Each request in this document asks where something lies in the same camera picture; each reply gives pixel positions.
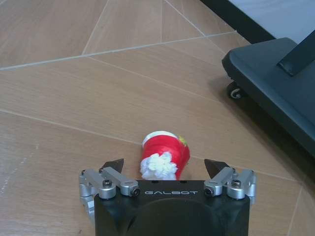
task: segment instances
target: santa figurine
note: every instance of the santa figurine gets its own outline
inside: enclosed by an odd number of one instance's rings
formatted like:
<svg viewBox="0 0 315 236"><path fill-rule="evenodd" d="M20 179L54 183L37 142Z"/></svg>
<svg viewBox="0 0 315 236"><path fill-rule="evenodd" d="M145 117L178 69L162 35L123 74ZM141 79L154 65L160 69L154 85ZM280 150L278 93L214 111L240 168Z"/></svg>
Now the santa figurine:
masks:
<svg viewBox="0 0 315 236"><path fill-rule="evenodd" d="M140 172L148 180L179 180L190 158L186 141L167 131L148 134L142 148Z"/></svg>

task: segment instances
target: screw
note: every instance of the screw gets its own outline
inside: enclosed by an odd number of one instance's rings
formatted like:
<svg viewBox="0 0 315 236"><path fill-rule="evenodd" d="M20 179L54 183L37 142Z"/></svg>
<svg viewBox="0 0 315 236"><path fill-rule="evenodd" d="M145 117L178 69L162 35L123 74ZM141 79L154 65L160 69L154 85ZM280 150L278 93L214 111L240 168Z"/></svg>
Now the screw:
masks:
<svg viewBox="0 0 315 236"><path fill-rule="evenodd" d="M112 181L110 179L103 180L103 187L104 188L108 188L110 186L112 186Z"/></svg>
<svg viewBox="0 0 315 236"><path fill-rule="evenodd" d="M132 193L131 193L131 195L132 195L133 197L137 197L137 196L139 196L139 194L140 194L140 189L139 189L139 188L134 189L134 190L132 191Z"/></svg>
<svg viewBox="0 0 315 236"><path fill-rule="evenodd" d="M213 190L210 189L210 188L205 188L205 195L206 195L207 197L213 197L214 192L213 192Z"/></svg>
<svg viewBox="0 0 315 236"><path fill-rule="evenodd" d="M241 182L238 179L234 179L232 180L231 185L234 187L239 187L241 185Z"/></svg>

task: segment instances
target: white fluffy trim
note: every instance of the white fluffy trim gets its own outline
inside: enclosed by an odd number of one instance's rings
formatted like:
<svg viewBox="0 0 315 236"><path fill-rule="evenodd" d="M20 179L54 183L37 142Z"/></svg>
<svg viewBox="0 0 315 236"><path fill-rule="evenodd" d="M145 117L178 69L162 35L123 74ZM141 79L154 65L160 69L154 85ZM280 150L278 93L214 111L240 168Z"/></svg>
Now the white fluffy trim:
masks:
<svg viewBox="0 0 315 236"><path fill-rule="evenodd" d="M176 180L176 164L171 162L172 154L168 151L161 156L158 153L141 161L142 178L148 180Z"/></svg>

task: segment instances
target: caster wheel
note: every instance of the caster wheel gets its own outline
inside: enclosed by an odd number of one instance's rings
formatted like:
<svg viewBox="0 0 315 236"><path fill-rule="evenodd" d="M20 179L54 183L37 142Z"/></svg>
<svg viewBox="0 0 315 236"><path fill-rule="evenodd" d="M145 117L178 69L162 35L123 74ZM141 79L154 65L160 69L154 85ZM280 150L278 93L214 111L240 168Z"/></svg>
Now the caster wheel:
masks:
<svg viewBox="0 0 315 236"><path fill-rule="evenodd" d="M227 95L232 99L240 99L247 95L235 82L229 84L226 91Z"/></svg>

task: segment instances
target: white wall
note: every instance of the white wall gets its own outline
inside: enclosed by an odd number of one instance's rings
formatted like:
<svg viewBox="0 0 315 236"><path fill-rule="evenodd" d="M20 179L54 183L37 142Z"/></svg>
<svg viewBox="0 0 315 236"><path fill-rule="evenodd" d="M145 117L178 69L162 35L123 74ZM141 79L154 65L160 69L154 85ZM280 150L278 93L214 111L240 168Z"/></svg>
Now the white wall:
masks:
<svg viewBox="0 0 315 236"><path fill-rule="evenodd" d="M275 38L301 42L315 30L315 0L229 0Z"/></svg>

